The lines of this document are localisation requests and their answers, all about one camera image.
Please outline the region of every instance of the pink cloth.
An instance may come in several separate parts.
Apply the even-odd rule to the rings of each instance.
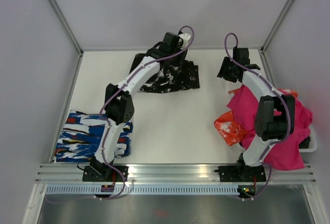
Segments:
[[[242,140],[245,149],[251,144],[256,132],[254,119],[258,109],[258,100],[249,88],[242,85],[227,105],[234,112],[234,120],[249,133]],[[264,162],[278,170],[295,170],[304,168],[303,160],[299,153],[299,143],[310,134],[308,126],[312,121],[312,112],[295,99],[294,131],[288,139],[275,145]]]

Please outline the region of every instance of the black cable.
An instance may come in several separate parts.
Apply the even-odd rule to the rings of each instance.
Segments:
[[[81,167],[79,167],[79,163],[80,163],[80,162],[78,162],[78,164],[77,164],[77,168],[78,168],[79,170],[84,171],[84,169],[82,169]]]

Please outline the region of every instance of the white wall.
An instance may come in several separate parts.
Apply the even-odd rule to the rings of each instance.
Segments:
[[[195,28],[194,47],[262,46],[286,0],[57,0],[83,49],[146,49],[167,31]]]
[[[330,0],[296,0],[267,55],[279,87],[293,88],[313,112],[318,150],[312,163],[330,210]]]
[[[77,52],[47,0],[0,0],[0,222],[21,223]]]

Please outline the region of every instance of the table surface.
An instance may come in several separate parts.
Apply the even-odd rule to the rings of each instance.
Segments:
[[[69,110],[98,113],[106,86],[123,80],[135,54],[141,52],[85,52]],[[186,59],[199,66],[200,89],[165,94],[138,92],[133,100],[131,155],[115,159],[115,163],[235,163],[242,150],[227,146],[213,125],[229,110],[228,91],[241,86],[217,78],[225,56],[224,50],[188,51]],[[262,68],[258,50],[250,50],[250,59]]]

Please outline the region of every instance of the purple cable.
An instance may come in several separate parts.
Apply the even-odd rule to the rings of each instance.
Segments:
[[[229,37],[230,35],[233,35],[233,36],[235,37],[235,39],[236,39],[236,46],[238,46],[238,38],[237,38],[237,35],[234,34],[233,32],[228,33],[228,34],[226,35],[226,37],[225,37],[225,43],[224,43],[224,45],[225,45],[225,51],[226,51],[226,53],[227,53],[227,56],[230,58],[231,62],[233,62],[233,63],[236,64],[237,66],[239,66],[239,67],[243,68],[244,70],[249,71],[249,72],[251,72],[252,74],[254,74],[254,75],[256,75],[257,77],[259,77],[259,78],[260,78],[260,79],[261,79],[261,80],[267,85],[267,87],[272,91],[272,93],[280,99],[281,103],[283,104],[283,107],[284,107],[284,109],[285,109],[285,113],[286,113],[286,115],[287,115],[287,121],[288,121],[288,129],[287,129],[287,133],[286,133],[285,137],[284,137],[281,141],[270,143],[270,145],[274,145],[274,144],[278,144],[278,143],[283,143],[283,142],[285,142],[285,140],[289,137],[289,135],[290,135],[290,130],[291,130],[291,116],[290,116],[290,113],[289,113],[289,109],[288,109],[287,104],[285,103],[285,101],[284,101],[284,99],[282,98],[282,96],[279,95],[275,90],[273,90],[273,87],[269,84],[269,82],[268,82],[263,76],[259,75],[259,74],[258,74],[257,72],[255,72],[255,71],[253,71],[253,70],[251,70],[251,69],[245,67],[244,65],[242,65],[242,64],[240,64],[240,63],[238,63],[238,62],[236,62],[236,61],[231,57],[231,55],[229,54],[229,51],[228,51],[228,47],[227,47],[227,39],[228,39],[228,37]],[[268,149],[269,149],[269,147],[268,147],[268,148],[267,148],[267,149],[261,154],[261,156],[259,157],[259,160],[262,160],[263,156],[267,153]],[[269,164],[264,164],[264,163],[262,163],[262,164],[265,165],[265,166],[269,166],[269,175],[268,175],[267,181],[266,181],[266,183],[264,184],[264,186],[262,187],[261,191],[259,191],[259,192],[257,193],[257,195],[255,195],[255,196],[253,197],[253,199],[256,198],[256,197],[258,197],[258,196],[259,196],[259,195],[260,195],[260,194],[266,189],[267,185],[269,184],[269,181],[270,181],[271,175],[272,175],[272,166],[269,165]]]
[[[106,158],[105,158],[105,155],[104,155],[104,144],[105,144],[105,141],[106,141],[107,136],[108,136],[109,131],[110,131],[111,122],[110,122],[109,119],[105,118],[105,117],[102,115],[102,113],[103,113],[103,111],[105,110],[105,108],[107,107],[107,105],[108,105],[108,104],[109,104],[114,98],[117,97],[117,95],[118,95],[118,94],[119,94],[119,93],[120,93],[120,92],[121,92],[121,91],[127,86],[127,84],[128,84],[128,83],[129,83],[129,82],[130,82],[130,81],[136,76],[136,74],[137,74],[138,72],[140,72],[140,70],[142,70],[143,68],[145,68],[146,66],[148,66],[148,65],[150,65],[150,64],[152,64],[152,63],[160,62],[160,61],[163,61],[163,60],[167,60],[167,59],[174,58],[174,57],[180,55],[181,53],[183,53],[185,50],[187,50],[187,49],[191,46],[191,44],[192,44],[192,42],[193,42],[193,40],[194,40],[194,37],[195,37],[194,29],[193,29],[191,26],[186,25],[186,26],[183,26],[182,28],[180,28],[179,32],[181,32],[182,29],[184,29],[184,28],[189,28],[189,29],[191,30],[191,33],[192,33],[192,35],[191,35],[191,39],[190,39],[188,45],[187,45],[185,48],[183,48],[181,51],[179,51],[179,52],[177,52],[177,53],[175,53],[175,54],[173,54],[173,55],[170,55],[170,56],[167,56],[167,57],[163,57],[163,58],[159,58],[159,59],[155,59],[155,60],[153,60],[153,61],[150,61],[150,62],[146,63],[146,64],[143,65],[143,66],[140,66],[136,71],[134,71],[134,72],[132,73],[132,75],[128,78],[128,80],[126,81],[126,83],[124,83],[123,86],[122,86],[121,88],[119,88],[119,90],[118,90],[117,92],[115,92],[115,94],[113,94],[113,95],[112,95],[112,96],[111,96],[111,97],[110,97],[110,98],[104,103],[104,105],[102,106],[102,108],[101,108],[101,110],[100,110],[100,113],[99,113],[100,118],[103,119],[103,120],[105,120],[105,121],[108,123],[108,125],[109,125],[109,127],[108,127],[108,129],[107,129],[107,131],[106,131],[106,133],[105,133],[105,135],[104,135],[104,138],[103,138],[103,140],[102,140],[102,146],[101,146],[101,148],[102,148],[102,151],[101,151],[102,159],[103,159],[104,163],[105,163],[108,167],[110,167],[111,169],[113,169],[113,170],[115,170],[116,172],[118,172],[119,175],[120,175],[120,177],[123,179],[123,187],[122,187],[121,191],[120,191],[118,194],[116,194],[115,196],[111,196],[111,197],[103,198],[103,199],[105,199],[105,200],[114,199],[114,198],[117,198],[117,197],[120,196],[120,194],[121,194],[121,193],[124,191],[124,189],[125,189],[125,177],[124,177],[124,175],[123,175],[123,174],[122,174],[117,168],[115,168],[114,166],[110,165],[110,164],[106,161]]]

